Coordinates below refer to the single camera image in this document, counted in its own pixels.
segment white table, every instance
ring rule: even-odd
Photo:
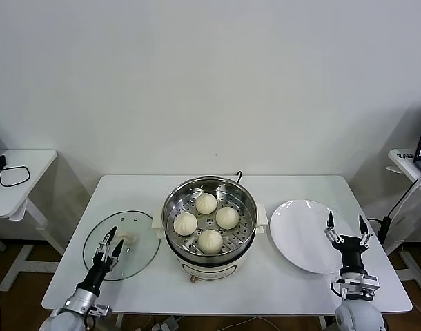
[[[7,168],[26,166],[31,174],[30,179],[20,185],[5,188],[0,185],[0,219],[9,218],[12,221],[22,220],[25,211],[31,214],[36,221],[36,230],[47,240],[60,254],[63,254],[66,242],[53,231],[51,224],[40,210],[29,200],[28,195],[37,182],[55,160],[55,150],[0,150],[0,155],[5,155]],[[16,183],[25,178],[23,170],[6,170],[3,172],[3,180],[6,183]],[[18,273],[24,272],[54,272],[57,263],[26,261],[32,250],[32,245],[24,245],[7,275],[0,284],[0,291],[8,291],[14,283]]]
[[[191,176],[104,176],[101,178],[42,300],[47,309],[61,307],[83,280],[84,242],[107,216],[122,210],[149,214],[168,193]],[[268,217],[283,201],[311,199],[333,208],[359,234],[364,215],[346,181],[338,176],[243,176],[241,184],[266,207]],[[380,278],[373,304],[381,312],[406,312],[412,306],[393,267],[376,239],[363,262]],[[334,314],[341,300],[329,283],[338,275],[305,272],[287,261],[269,240],[258,234],[237,274],[216,282],[192,284],[177,264],[165,239],[150,265],[124,281],[104,282],[98,303],[127,314],[199,315],[325,315]]]
[[[391,150],[389,152],[389,158],[394,162],[395,168],[387,168],[391,171],[405,174],[405,176],[412,182],[415,181],[421,177],[421,170],[419,170],[413,163],[414,154],[415,150],[410,149]],[[393,225],[389,230],[386,243],[384,244],[387,254],[390,254],[393,250],[395,250],[416,229],[420,227],[421,230],[421,203],[415,203],[414,208],[406,210],[404,214],[398,218],[402,219],[402,221],[397,223],[393,220]],[[399,278],[402,281],[415,280],[421,288],[421,269],[418,264],[408,252],[400,252],[400,256],[407,268],[396,270]]]

